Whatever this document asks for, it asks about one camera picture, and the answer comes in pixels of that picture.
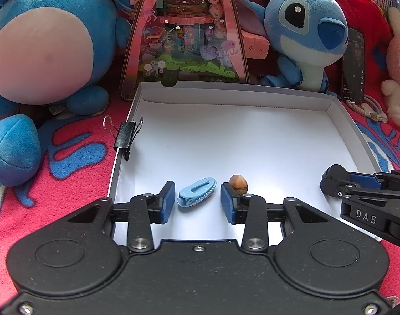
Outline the brown hazelnut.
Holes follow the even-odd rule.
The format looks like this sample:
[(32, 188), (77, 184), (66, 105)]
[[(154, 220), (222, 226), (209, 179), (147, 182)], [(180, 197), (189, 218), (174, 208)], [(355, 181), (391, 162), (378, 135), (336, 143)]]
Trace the brown hazelnut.
[(240, 196), (248, 193), (248, 183), (246, 179), (243, 178), (243, 176), (240, 174), (234, 174), (229, 179), (229, 184), (231, 185), (232, 189), (235, 190), (235, 192)]

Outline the light blue hair clip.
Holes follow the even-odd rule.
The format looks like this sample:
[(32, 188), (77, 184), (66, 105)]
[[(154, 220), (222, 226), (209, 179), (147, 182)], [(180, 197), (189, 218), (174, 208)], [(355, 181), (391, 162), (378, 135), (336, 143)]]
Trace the light blue hair clip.
[(201, 179), (179, 191), (177, 203), (179, 207), (189, 208), (210, 197), (216, 188), (216, 180), (208, 177)]

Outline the white shallow cardboard box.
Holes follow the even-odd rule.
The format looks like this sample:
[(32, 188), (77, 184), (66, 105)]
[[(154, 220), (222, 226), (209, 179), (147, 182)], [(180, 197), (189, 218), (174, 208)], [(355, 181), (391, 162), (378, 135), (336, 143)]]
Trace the white shallow cardboard box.
[(242, 175), (269, 203), (298, 198), (338, 218), (340, 202), (320, 190), (322, 174), (340, 164), (372, 174), (379, 165), (336, 97), (259, 85), (143, 82), (128, 115), (142, 128), (130, 156), (117, 155), (109, 195), (126, 203), (212, 177)]

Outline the black binder clip on box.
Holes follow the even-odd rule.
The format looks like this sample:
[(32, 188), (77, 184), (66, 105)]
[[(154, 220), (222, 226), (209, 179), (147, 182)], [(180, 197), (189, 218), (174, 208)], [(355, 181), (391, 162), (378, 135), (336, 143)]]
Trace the black binder clip on box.
[(123, 121), (119, 127), (116, 127), (110, 115), (106, 115), (103, 118), (102, 126), (104, 130), (108, 131), (114, 137), (114, 150), (118, 154), (121, 154), (125, 161), (128, 161), (130, 158), (132, 143), (141, 131), (143, 123), (144, 118), (141, 117), (138, 122)]

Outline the pink cartoon fleece blanket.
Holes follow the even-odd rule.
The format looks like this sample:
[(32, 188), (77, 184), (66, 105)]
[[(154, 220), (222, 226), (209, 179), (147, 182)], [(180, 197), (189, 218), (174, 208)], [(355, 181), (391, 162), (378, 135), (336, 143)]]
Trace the pink cartoon fleece blanket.
[[(381, 64), (392, 31), (371, 0), (337, 0), (347, 22), (365, 39), (365, 93), (384, 108)], [(129, 103), (110, 95), (106, 114), (113, 121), (127, 116)], [(348, 111), (377, 156), (382, 171), (400, 169), (400, 127), (373, 122)], [(19, 191), (0, 185), (0, 306), (16, 294), (6, 270), (6, 255), (19, 239), (96, 198), (106, 196), (115, 160), (113, 138), (102, 127), (104, 114), (83, 120), (54, 119), (43, 126), (43, 162), (33, 181)], [(383, 242), (390, 265), (381, 292), (400, 300), (400, 248)]]

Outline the pink bunny plush toy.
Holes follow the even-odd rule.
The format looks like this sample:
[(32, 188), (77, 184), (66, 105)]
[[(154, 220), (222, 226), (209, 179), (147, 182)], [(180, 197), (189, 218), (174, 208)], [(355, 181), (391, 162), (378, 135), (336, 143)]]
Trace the pink bunny plush toy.
[(400, 127), (400, 11), (398, 8), (389, 7), (387, 14), (393, 38), (389, 42), (386, 56), (389, 80), (382, 82), (381, 90), (388, 118)]

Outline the black smartphone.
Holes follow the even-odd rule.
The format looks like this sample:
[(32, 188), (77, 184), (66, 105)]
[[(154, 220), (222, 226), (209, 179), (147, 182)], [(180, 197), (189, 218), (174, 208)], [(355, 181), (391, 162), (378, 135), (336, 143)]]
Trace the black smartphone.
[(342, 57), (341, 99), (361, 104), (365, 85), (365, 46), (362, 33), (348, 29), (347, 49)]

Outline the Stitch plush toy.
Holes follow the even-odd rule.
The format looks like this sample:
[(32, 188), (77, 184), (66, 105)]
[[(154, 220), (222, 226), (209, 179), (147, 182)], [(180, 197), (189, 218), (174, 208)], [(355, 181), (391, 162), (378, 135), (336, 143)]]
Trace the Stitch plush toy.
[(266, 7), (235, 0), (241, 28), (267, 38), (279, 53), (278, 75), (258, 76), (260, 85), (327, 92), (325, 68), (347, 49), (345, 14), (335, 0), (270, 0)]

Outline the pink triangular miniature house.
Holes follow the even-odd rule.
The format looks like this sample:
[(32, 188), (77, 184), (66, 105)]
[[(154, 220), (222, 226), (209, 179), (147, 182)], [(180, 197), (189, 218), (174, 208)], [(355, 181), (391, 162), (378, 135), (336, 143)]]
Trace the pink triangular miniature house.
[(127, 46), (121, 95), (142, 82), (249, 81), (249, 58), (264, 59), (269, 42), (241, 28), (236, 0), (140, 0)]

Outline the round blue plush toy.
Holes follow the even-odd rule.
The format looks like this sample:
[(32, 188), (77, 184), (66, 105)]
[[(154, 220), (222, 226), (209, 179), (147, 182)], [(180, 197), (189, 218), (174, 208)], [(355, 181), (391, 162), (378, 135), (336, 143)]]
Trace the round blue plush toy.
[(109, 101), (98, 85), (125, 48), (136, 0), (0, 0), (0, 184), (19, 186), (40, 167), (42, 149), (22, 105), (65, 104), (97, 114)]

